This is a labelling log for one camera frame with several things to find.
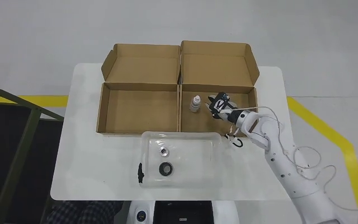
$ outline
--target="plaid shirt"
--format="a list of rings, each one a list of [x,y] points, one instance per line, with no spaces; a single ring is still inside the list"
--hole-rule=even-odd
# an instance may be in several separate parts
[[[47,217],[46,223],[113,223],[114,216],[122,209],[123,201],[64,201]]]

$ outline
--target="yellow stripe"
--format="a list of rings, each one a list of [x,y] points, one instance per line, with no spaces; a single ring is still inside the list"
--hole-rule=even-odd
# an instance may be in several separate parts
[[[356,203],[358,205],[358,161],[353,144],[292,97],[287,97],[287,102],[290,110],[341,149],[348,175],[351,180]]]
[[[37,106],[42,107],[58,107],[63,108],[67,106],[68,96],[18,96],[27,100]],[[5,98],[0,97],[0,103],[14,103]]]

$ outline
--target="small bottle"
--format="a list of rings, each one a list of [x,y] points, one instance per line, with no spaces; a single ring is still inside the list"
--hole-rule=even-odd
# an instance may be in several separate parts
[[[200,96],[196,95],[190,103],[190,110],[191,112],[197,112],[200,107]]]

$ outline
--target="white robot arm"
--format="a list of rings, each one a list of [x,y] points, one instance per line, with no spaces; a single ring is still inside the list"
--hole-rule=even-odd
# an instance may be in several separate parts
[[[302,153],[293,144],[283,148],[277,118],[237,109],[225,93],[210,96],[209,99],[211,104],[206,106],[214,118],[233,123],[254,144],[265,150],[268,165],[291,198],[303,224],[345,224],[323,189],[313,180],[311,170],[306,169],[307,162]]]

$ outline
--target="clear plastic tray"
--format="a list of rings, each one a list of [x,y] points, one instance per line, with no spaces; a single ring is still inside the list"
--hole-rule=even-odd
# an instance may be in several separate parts
[[[218,133],[144,132],[142,134],[142,172],[145,188],[212,188],[218,181]],[[168,155],[161,152],[165,147]],[[163,162],[172,165],[172,172],[163,176]]]

